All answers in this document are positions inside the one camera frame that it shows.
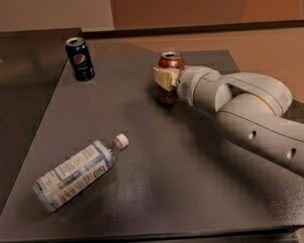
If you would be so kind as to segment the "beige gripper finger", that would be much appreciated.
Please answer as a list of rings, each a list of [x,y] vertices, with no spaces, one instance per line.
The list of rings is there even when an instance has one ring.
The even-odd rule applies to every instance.
[[[173,91],[177,86],[180,70],[175,68],[153,67],[154,81],[166,91]]]

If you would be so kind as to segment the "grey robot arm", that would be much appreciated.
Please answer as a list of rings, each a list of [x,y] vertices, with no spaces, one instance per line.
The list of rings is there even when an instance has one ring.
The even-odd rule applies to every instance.
[[[278,79],[248,72],[222,75],[187,66],[153,68],[154,81],[180,101],[215,117],[229,141],[304,178],[304,123],[284,118],[290,90]]]

